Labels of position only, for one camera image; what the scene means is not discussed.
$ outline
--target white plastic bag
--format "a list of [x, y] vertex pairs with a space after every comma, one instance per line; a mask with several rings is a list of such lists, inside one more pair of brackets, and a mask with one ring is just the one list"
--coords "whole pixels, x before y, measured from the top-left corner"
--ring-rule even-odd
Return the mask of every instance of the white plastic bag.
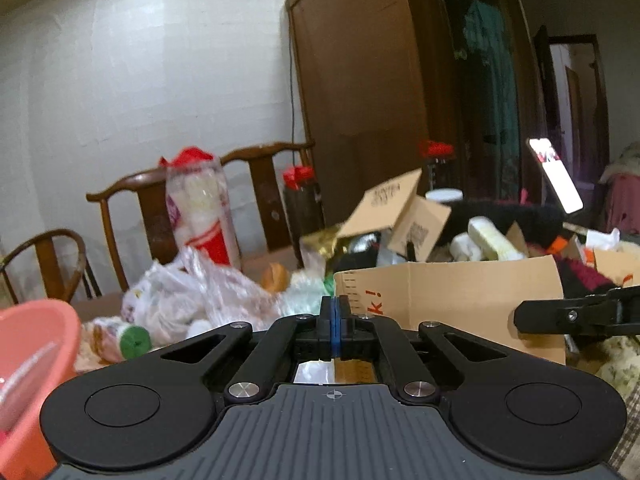
[[297, 272], [289, 288], [270, 294], [233, 267], [217, 266], [198, 251], [180, 250], [184, 267], [197, 280], [206, 297], [206, 311], [214, 328], [247, 321], [255, 331], [267, 330], [278, 318], [294, 314], [318, 314], [326, 296], [322, 280]]
[[207, 318], [214, 328], [247, 321], [254, 330], [266, 330], [281, 317], [276, 296], [233, 267], [218, 266], [191, 247], [180, 250], [184, 267], [206, 298]]
[[200, 284], [179, 270], [181, 265], [179, 260], [167, 266], [153, 262], [123, 298], [122, 317], [146, 328], [154, 346], [184, 340], [194, 320], [207, 319]]

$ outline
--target metal screw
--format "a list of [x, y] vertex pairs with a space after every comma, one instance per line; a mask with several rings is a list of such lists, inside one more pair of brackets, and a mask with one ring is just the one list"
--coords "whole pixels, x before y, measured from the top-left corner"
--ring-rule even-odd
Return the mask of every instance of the metal screw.
[[404, 392], [412, 397], [429, 397], [436, 392], [436, 387], [425, 381], [415, 381], [406, 384]]
[[236, 383], [229, 386], [229, 395], [236, 399], [246, 399], [256, 396], [260, 392], [257, 384], [253, 383]]

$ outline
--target cardboard box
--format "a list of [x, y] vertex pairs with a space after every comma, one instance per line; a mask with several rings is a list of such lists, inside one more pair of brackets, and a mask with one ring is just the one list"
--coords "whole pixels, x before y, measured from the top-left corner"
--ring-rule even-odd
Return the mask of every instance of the cardboard box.
[[596, 270], [617, 286], [640, 285], [640, 260], [632, 254], [596, 249], [593, 256]]
[[564, 364], [561, 335], [521, 335], [513, 325], [513, 311], [521, 302], [563, 297], [552, 256], [516, 262], [407, 263], [347, 270], [334, 278], [336, 295], [347, 295], [356, 314], [388, 316], [407, 330], [437, 320]]
[[447, 223], [451, 208], [416, 195], [422, 170], [410, 171], [364, 193], [337, 238], [391, 229], [388, 248], [406, 256], [414, 243], [417, 261], [424, 262]]

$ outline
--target wooden armchair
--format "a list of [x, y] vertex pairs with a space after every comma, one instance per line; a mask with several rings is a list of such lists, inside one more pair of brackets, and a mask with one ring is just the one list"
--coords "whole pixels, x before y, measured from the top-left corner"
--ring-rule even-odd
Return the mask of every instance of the wooden armchair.
[[242, 161], [249, 164], [251, 181], [254, 185], [255, 201], [260, 213], [260, 222], [267, 240], [267, 248], [276, 251], [291, 245], [289, 226], [284, 214], [280, 189], [273, 167], [273, 157], [281, 152], [298, 152], [305, 166], [311, 165], [310, 150], [315, 141], [303, 144], [276, 142], [267, 146], [240, 148], [220, 157], [220, 163], [226, 166], [230, 162]]
[[100, 193], [86, 194], [88, 202], [100, 204], [100, 214], [109, 256], [116, 272], [118, 284], [123, 292], [129, 288], [129, 283], [124, 275], [115, 234], [113, 233], [109, 199], [121, 191], [130, 191], [137, 194], [151, 257], [163, 265], [168, 264], [175, 258], [178, 249], [175, 245], [174, 232], [171, 229], [169, 215], [166, 212], [166, 204], [164, 202], [165, 183], [166, 169], [153, 168], [152, 170], [127, 175]]
[[[303, 144], [276, 142], [265, 146], [240, 148], [220, 157], [222, 166], [235, 161], [243, 161], [249, 164], [260, 220], [267, 239], [267, 247], [270, 251], [290, 244], [289, 229], [273, 167], [273, 156], [287, 151], [298, 152], [302, 163], [309, 165], [311, 162], [310, 150], [314, 144], [315, 142], [313, 141]], [[165, 183], [166, 169], [154, 168], [123, 177], [100, 193], [87, 193], [86, 195], [86, 199], [89, 202], [100, 204], [109, 256], [113, 262], [118, 284], [123, 292], [129, 288], [129, 283], [125, 277], [122, 261], [116, 246], [109, 212], [109, 199], [121, 191], [130, 191], [137, 194], [151, 257], [161, 264], [167, 264], [175, 258], [178, 249], [164, 201]]]
[[[76, 262], [76, 268], [74, 269], [71, 278], [66, 283], [62, 278], [60, 264], [58, 263], [58, 257], [56, 256], [56, 250], [53, 245], [53, 238], [58, 236], [71, 238], [78, 247], [78, 261]], [[31, 246], [33, 246], [36, 251], [36, 257], [38, 258], [38, 263], [40, 264], [40, 273], [42, 276], [42, 281], [44, 283], [44, 289], [48, 298], [66, 301], [67, 303], [71, 301], [71, 298], [76, 293], [76, 289], [78, 288], [80, 280], [84, 279], [85, 271], [87, 271], [87, 273], [89, 274], [89, 279], [94, 286], [94, 290], [98, 295], [100, 294], [100, 291], [95, 284], [95, 279], [93, 273], [91, 272], [91, 267], [88, 266], [88, 262], [86, 259], [86, 248], [84, 246], [84, 240], [82, 240], [82, 237], [78, 233], [76, 233], [75, 231], [71, 231], [70, 229], [54, 229], [53, 231], [47, 231], [45, 233], [36, 235], [33, 238], [27, 240], [25, 243], [20, 244], [0, 262], [0, 273], [4, 277], [6, 287], [9, 290], [12, 301], [15, 304], [20, 303], [20, 300], [16, 296], [14, 288], [11, 286], [9, 276], [6, 273], [6, 267], [18, 254], [21, 254]], [[88, 285], [86, 284], [86, 282], [84, 286], [88, 292]]]

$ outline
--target pink cloth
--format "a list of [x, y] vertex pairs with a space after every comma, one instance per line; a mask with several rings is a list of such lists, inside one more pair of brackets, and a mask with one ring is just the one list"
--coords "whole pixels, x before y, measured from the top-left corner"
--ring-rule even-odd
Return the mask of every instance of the pink cloth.
[[640, 233], [640, 176], [617, 174], [607, 193], [607, 232]]

